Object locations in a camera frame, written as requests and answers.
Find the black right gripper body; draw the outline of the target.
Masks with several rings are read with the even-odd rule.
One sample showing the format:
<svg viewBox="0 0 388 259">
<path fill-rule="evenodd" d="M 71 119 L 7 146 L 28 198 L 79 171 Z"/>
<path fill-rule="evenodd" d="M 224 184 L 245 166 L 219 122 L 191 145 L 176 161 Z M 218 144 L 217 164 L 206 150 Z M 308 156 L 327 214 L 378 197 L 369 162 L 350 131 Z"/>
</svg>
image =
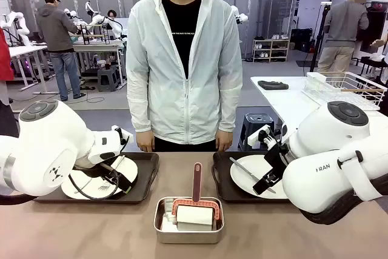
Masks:
<svg viewBox="0 0 388 259">
<path fill-rule="evenodd" d="M 272 167 L 269 171 L 278 171 L 282 179 L 286 167 L 295 159 L 295 157 L 286 143 L 281 144 L 276 141 L 272 147 L 268 147 L 268 151 L 264 155 L 264 159 Z"/>
</svg>

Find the person right hand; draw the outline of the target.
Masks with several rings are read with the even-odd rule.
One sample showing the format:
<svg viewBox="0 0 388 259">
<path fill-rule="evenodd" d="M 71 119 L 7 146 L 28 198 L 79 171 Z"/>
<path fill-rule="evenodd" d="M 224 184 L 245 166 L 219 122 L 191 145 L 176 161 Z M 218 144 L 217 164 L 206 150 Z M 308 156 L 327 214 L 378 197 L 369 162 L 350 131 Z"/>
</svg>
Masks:
<svg viewBox="0 0 388 259">
<path fill-rule="evenodd" d="M 155 137 L 151 130 L 146 132 L 136 132 L 136 143 L 143 152 L 153 152 L 155 148 Z"/>
</svg>

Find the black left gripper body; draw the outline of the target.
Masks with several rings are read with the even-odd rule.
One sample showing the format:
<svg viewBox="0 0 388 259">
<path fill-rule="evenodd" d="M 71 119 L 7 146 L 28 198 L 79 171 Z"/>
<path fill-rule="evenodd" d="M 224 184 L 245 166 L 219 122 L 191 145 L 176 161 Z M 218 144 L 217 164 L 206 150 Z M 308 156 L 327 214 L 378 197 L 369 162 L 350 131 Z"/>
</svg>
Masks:
<svg viewBox="0 0 388 259">
<path fill-rule="evenodd" d="M 90 169 L 92 178 L 100 177 L 108 182 L 118 182 L 120 174 L 112 166 L 106 163 L 99 163 Z"/>
</svg>

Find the person left hand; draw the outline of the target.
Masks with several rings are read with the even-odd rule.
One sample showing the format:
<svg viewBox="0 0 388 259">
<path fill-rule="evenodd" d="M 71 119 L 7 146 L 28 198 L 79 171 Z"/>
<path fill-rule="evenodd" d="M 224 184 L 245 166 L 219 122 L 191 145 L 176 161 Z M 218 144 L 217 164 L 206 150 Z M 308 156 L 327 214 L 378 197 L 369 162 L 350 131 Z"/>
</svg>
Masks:
<svg viewBox="0 0 388 259">
<path fill-rule="evenodd" d="M 233 143 L 233 133 L 218 130 L 216 133 L 216 148 L 219 152 L 227 151 Z"/>
</svg>

